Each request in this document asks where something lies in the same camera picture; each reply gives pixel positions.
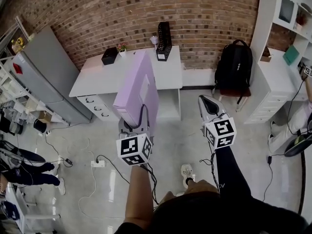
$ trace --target flower pot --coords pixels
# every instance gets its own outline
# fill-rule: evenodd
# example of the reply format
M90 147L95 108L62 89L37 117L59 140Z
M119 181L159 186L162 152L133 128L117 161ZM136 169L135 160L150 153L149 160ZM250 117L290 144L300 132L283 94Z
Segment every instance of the flower pot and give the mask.
M121 55L122 58L124 58L124 57L126 57L126 52L127 52L126 49L125 50L120 50L119 54Z
M299 32L301 32L301 30L302 30L302 26L299 23L297 23L297 22L294 23L294 27L293 28L296 29Z

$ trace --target white pants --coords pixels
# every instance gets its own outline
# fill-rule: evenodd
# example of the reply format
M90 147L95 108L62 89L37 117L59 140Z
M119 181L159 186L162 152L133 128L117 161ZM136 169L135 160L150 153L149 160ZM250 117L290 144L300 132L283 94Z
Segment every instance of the white pants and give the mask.
M307 116L305 107L306 105L303 104L288 122L289 128L293 134L296 134L299 129L307 126L309 117ZM290 137L293 136L291 132L289 131L287 124L283 126L273 124L272 134L274 138L269 140L270 151L275 152L278 148L280 148Z

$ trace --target black box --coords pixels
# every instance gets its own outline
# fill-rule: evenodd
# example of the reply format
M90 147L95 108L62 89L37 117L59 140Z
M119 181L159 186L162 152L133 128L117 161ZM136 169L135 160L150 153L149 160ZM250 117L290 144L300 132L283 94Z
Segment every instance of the black box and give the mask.
M104 55L102 56L103 64L104 65L113 64L117 55L118 51L116 47L105 50Z
M163 21L158 25L158 36L157 59L159 61L167 61L172 48L169 22Z

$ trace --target potted plant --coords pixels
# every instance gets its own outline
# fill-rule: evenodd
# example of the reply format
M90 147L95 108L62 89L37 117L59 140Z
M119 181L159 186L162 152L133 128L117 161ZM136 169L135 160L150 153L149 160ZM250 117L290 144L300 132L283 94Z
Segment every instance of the potted plant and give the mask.
M304 14L302 11L296 17L296 22L294 23L294 29L297 31L302 30L302 26L304 26L308 22L307 15Z
M119 54L121 55L121 57L125 57L126 51L127 51L126 44L125 43L118 44L118 51L119 51Z

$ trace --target brown box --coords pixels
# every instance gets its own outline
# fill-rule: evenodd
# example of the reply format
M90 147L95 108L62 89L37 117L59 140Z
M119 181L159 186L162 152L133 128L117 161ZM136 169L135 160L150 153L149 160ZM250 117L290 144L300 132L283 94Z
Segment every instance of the brown box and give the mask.
M269 49L265 47L262 57L260 58L260 61L270 62L271 58L272 57L271 57Z
M46 111L40 111L40 114L38 116L38 120L40 120L43 123L49 123L51 122L52 115L47 113Z

